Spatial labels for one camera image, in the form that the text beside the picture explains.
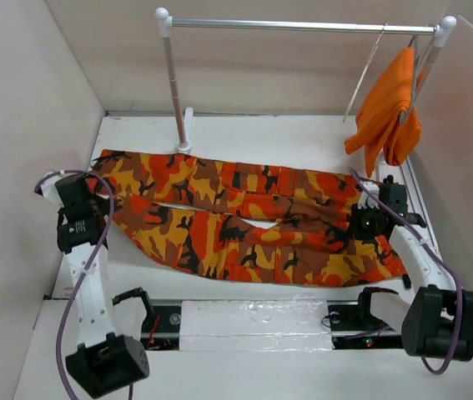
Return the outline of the orange camouflage trousers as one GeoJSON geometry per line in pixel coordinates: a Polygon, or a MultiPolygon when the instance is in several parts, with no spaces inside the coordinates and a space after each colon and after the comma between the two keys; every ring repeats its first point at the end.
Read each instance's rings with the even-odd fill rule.
{"type": "Polygon", "coordinates": [[[150,259],[203,278],[351,287],[405,275],[384,236],[353,239],[345,174],[187,154],[103,150],[89,186],[150,259]]]}

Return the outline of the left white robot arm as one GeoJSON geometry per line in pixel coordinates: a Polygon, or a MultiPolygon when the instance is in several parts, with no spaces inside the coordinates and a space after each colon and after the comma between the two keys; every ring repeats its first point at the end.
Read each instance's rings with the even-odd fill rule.
{"type": "Polygon", "coordinates": [[[58,247],[69,265],[73,291],[64,309],[55,342],[58,375],[67,395],[76,398],[79,385],[92,399],[120,389],[133,389],[150,374],[140,341],[141,331],[158,321],[148,293],[135,287],[118,295],[109,293],[108,219],[113,203],[94,194],[87,174],[58,179],[58,247]],[[118,325],[114,311],[134,299],[126,320],[134,330],[118,325]]]}

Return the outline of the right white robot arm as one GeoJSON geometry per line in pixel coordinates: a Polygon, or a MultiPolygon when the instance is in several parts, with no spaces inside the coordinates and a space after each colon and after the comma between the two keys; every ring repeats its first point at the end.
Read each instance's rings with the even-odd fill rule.
{"type": "Polygon", "coordinates": [[[440,359],[432,369],[442,374],[453,361],[473,358],[473,291],[467,291],[457,273],[422,237],[427,224],[409,212],[407,190],[388,176],[382,183],[351,173],[361,194],[352,206],[348,234],[356,240],[386,238],[398,254],[414,291],[411,302],[381,288],[365,289],[355,307],[355,318],[364,328],[383,322],[399,333],[405,352],[424,363],[440,359]]]}

